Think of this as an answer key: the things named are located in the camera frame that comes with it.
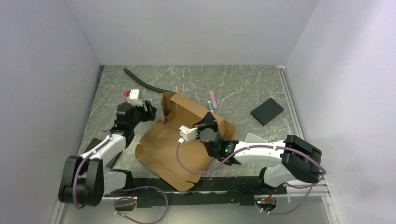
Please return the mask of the clear plastic lid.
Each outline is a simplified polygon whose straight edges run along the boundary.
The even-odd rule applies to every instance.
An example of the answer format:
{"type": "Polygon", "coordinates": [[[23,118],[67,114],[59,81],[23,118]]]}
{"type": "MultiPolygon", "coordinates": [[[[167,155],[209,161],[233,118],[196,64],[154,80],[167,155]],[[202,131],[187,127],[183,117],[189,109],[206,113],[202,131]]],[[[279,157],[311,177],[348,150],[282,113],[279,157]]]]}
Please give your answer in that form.
{"type": "Polygon", "coordinates": [[[268,143],[267,140],[252,133],[248,133],[244,141],[246,143],[254,143],[254,144],[268,143]]]}

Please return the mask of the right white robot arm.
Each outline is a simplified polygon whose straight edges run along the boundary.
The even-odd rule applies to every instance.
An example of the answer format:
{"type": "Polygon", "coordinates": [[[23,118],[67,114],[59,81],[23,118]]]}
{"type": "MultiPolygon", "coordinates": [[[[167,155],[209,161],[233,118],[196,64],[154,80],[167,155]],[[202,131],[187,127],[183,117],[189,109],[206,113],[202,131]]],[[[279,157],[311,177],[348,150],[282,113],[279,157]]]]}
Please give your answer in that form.
{"type": "Polygon", "coordinates": [[[266,163],[257,181],[259,191],[264,194],[293,180],[313,186],[326,174],[320,165],[321,150],[296,135],[287,135],[285,140],[267,143],[227,140],[220,135],[217,121],[211,112],[193,124],[192,132],[204,145],[208,156],[221,164],[266,163]]]}

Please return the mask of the right black foam pad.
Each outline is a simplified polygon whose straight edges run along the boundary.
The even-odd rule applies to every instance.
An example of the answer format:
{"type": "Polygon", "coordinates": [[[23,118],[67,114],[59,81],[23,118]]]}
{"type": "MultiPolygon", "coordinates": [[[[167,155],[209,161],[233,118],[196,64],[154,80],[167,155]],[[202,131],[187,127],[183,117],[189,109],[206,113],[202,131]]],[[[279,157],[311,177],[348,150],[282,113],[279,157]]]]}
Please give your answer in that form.
{"type": "Polygon", "coordinates": [[[283,107],[281,107],[273,98],[269,98],[264,103],[253,109],[250,114],[262,126],[265,126],[283,111],[283,107]]]}

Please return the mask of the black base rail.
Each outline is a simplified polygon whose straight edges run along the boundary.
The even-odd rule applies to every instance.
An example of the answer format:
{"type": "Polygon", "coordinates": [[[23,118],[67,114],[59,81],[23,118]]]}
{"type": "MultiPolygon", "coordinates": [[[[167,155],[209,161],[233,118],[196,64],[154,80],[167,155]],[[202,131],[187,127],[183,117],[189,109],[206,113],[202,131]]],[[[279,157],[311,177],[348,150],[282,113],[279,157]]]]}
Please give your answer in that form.
{"type": "MultiPolygon", "coordinates": [[[[161,178],[134,178],[134,187],[154,186],[165,192],[169,205],[205,205],[205,204],[239,204],[252,206],[254,200],[269,195],[272,190],[259,186],[258,177],[202,177],[186,192],[178,192],[174,187],[161,178]]],[[[133,192],[112,192],[104,196],[130,197],[133,192]]],[[[154,189],[136,190],[137,208],[151,208],[165,206],[163,195],[154,189]]]]}

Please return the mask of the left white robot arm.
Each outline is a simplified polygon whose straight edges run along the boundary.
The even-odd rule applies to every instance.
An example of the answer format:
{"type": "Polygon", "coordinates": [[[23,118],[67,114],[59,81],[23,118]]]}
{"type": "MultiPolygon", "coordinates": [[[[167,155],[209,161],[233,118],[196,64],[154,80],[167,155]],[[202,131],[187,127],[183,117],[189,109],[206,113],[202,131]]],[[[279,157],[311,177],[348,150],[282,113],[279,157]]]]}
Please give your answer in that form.
{"type": "Polygon", "coordinates": [[[81,209],[97,206],[104,195],[113,191],[122,196],[130,195],[134,190],[131,171],[112,169],[105,173],[105,165],[130,145],[135,136],[134,128],[139,123],[155,120],[156,111],[148,100],[138,105],[129,102],[119,104],[113,127],[105,130],[107,136],[88,152],[66,159],[59,201],[72,203],[81,209]]]}

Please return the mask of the green white glue stick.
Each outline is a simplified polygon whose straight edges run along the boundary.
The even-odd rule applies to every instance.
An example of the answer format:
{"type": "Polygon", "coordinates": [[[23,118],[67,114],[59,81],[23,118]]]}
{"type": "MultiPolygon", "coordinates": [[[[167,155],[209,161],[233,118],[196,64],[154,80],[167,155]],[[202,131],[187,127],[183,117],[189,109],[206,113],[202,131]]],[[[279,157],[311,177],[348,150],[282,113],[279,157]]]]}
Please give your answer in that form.
{"type": "Polygon", "coordinates": [[[213,105],[212,105],[212,102],[211,102],[210,100],[208,100],[208,101],[207,101],[207,104],[208,104],[209,110],[210,110],[211,112],[214,112],[214,107],[213,107],[213,105]]]}

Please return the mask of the pink purple highlighter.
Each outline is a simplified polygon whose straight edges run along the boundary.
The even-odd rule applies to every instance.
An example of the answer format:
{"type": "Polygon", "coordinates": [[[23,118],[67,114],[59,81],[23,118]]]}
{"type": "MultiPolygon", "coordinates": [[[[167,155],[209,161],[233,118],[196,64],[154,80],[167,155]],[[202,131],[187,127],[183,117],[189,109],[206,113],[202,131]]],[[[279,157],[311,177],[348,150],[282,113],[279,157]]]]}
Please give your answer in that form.
{"type": "Polygon", "coordinates": [[[216,101],[214,92],[213,91],[209,91],[209,95],[210,95],[210,100],[211,100],[211,104],[212,104],[213,109],[217,109],[218,106],[217,106],[217,101],[216,101]]]}

